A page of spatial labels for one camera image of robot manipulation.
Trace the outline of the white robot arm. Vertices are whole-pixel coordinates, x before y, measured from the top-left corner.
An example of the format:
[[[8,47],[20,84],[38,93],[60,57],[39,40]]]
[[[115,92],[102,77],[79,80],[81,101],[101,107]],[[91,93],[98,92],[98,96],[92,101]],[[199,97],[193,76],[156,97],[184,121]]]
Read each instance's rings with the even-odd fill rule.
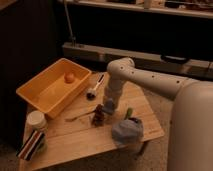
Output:
[[[140,70],[130,58],[107,65],[104,107],[116,110],[129,81],[173,102],[167,171],[213,171],[213,81]]]

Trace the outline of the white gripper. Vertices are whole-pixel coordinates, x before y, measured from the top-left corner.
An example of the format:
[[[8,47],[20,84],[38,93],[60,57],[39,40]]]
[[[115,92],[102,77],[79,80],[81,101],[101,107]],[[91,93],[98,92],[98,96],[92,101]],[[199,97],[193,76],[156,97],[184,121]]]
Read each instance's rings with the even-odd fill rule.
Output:
[[[123,84],[107,84],[104,88],[103,102],[112,101],[115,106],[119,104],[120,97],[123,93]]]

